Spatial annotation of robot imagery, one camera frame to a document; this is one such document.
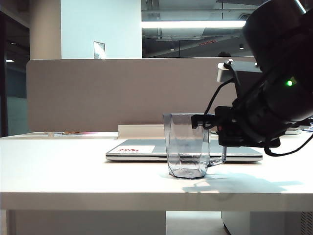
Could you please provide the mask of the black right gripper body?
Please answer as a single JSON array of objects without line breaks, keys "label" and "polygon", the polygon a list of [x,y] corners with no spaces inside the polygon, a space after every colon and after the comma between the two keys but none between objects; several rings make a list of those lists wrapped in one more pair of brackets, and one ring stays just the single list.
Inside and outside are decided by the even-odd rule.
[{"label": "black right gripper body", "polygon": [[227,147],[279,147],[280,139],[266,137],[257,133],[244,118],[243,114],[229,106],[215,108],[219,144]]}]

